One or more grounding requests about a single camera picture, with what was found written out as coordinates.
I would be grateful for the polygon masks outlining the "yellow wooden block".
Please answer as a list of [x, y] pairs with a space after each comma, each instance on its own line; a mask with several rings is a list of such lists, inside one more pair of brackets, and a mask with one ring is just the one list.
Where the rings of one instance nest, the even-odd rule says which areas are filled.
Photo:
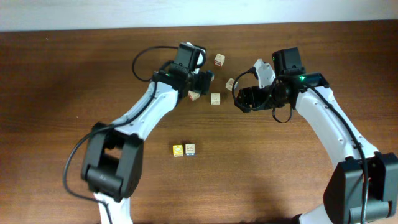
[[173, 150], [174, 157], [182, 157], [184, 155], [182, 145], [173, 145], [172, 150]]

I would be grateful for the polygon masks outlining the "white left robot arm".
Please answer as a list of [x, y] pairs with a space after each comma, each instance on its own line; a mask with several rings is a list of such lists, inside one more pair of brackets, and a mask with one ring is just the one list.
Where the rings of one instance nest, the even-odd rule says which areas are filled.
[[144, 141], [188, 92], [208, 93], [214, 74], [200, 70], [205, 62], [204, 47], [180, 43], [175, 58], [153, 74], [130, 110], [109, 125], [92, 127], [81, 178], [94, 193], [102, 223], [132, 223], [130, 197], [141, 179]]

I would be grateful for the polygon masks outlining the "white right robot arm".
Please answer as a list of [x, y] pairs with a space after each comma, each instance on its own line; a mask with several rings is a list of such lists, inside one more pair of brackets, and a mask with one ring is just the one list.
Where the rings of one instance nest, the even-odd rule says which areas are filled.
[[298, 48], [274, 52], [272, 63], [259, 59], [248, 73], [258, 84], [233, 90], [235, 106], [248, 113], [289, 105], [312, 127], [334, 167], [322, 204], [292, 223], [370, 223], [396, 214], [397, 156], [381, 153], [355, 128], [325, 77], [306, 71]]

